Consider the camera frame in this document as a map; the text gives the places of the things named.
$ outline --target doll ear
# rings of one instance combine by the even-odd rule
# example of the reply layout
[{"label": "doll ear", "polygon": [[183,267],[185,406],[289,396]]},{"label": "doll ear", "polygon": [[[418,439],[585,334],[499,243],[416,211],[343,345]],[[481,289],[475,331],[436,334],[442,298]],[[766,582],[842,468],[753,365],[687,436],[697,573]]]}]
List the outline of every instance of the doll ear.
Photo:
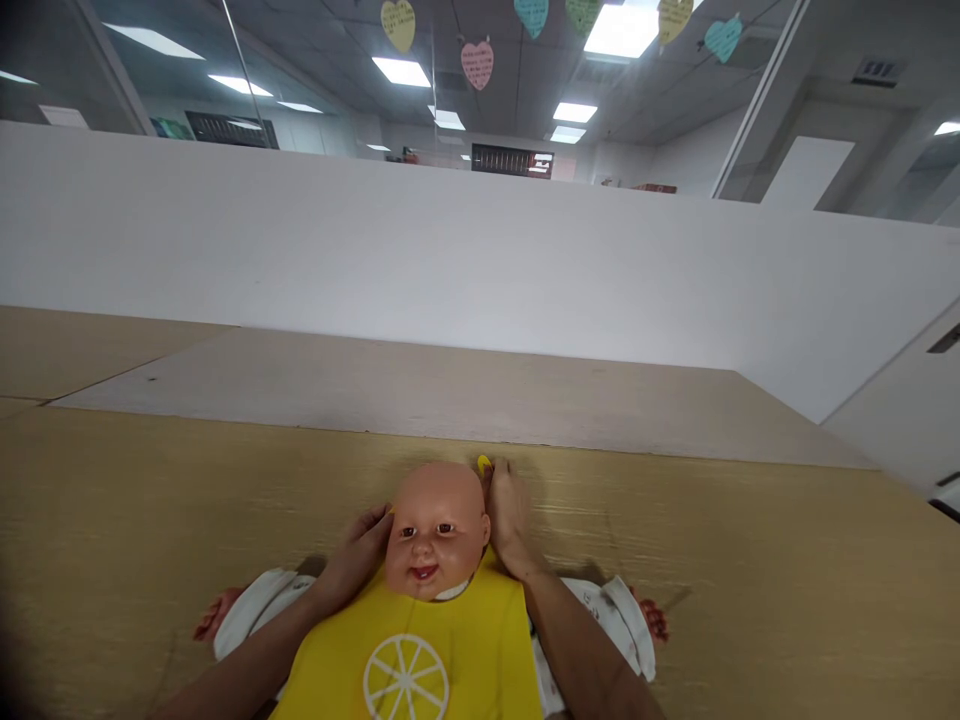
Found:
[{"label": "doll ear", "polygon": [[486,547],[490,542],[490,516],[484,513],[480,518],[480,524],[483,526],[483,545]]}]

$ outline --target blue paper heart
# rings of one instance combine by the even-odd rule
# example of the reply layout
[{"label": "blue paper heart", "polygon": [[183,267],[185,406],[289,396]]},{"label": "blue paper heart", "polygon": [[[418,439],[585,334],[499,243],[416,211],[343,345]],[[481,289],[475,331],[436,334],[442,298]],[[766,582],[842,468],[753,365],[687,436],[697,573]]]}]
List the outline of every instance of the blue paper heart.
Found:
[{"label": "blue paper heart", "polygon": [[513,9],[517,17],[536,40],[547,24],[547,13],[550,11],[550,0],[513,0]]},{"label": "blue paper heart", "polygon": [[703,44],[720,59],[720,62],[726,63],[733,55],[733,51],[737,49],[742,32],[743,23],[740,22],[740,15],[737,14],[725,23],[715,22],[711,25],[703,38]]}]

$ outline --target yellow bib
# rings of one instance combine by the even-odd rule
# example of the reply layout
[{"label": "yellow bib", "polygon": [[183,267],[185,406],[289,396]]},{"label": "yellow bib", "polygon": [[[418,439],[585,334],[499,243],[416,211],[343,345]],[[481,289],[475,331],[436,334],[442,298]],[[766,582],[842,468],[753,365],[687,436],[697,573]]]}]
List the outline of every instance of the yellow bib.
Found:
[{"label": "yellow bib", "polygon": [[383,568],[297,652],[272,720],[541,718],[523,586],[488,549],[446,602],[389,590]]}]

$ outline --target red object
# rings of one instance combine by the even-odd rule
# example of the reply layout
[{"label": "red object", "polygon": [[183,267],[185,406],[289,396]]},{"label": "red object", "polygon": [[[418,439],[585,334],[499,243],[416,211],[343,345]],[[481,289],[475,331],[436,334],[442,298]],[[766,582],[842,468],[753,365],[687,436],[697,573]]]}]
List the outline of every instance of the red object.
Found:
[{"label": "red object", "polygon": [[643,619],[647,621],[647,628],[653,635],[653,641],[655,643],[666,643],[670,639],[670,633],[668,632],[667,616],[663,610],[658,608],[657,604],[649,598],[641,600],[637,591],[632,587],[630,588],[630,594],[633,595],[633,599],[640,606],[640,612],[643,613]]},{"label": "red object", "polygon": [[237,598],[243,594],[247,588],[227,588],[217,595],[207,612],[204,613],[200,624],[193,631],[193,639],[197,642],[213,642],[217,635],[217,630],[223,624],[223,619],[230,612],[230,608],[237,601]]}]

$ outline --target lemon slice print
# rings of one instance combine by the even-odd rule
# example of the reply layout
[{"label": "lemon slice print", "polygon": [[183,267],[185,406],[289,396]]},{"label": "lemon slice print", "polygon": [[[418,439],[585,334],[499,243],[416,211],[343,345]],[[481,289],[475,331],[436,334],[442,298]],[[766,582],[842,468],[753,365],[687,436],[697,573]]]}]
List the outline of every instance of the lemon slice print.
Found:
[{"label": "lemon slice print", "polygon": [[363,697],[374,720],[442,720],[450,682],[430,643],[416,635],[394,635],[367,660]]}]

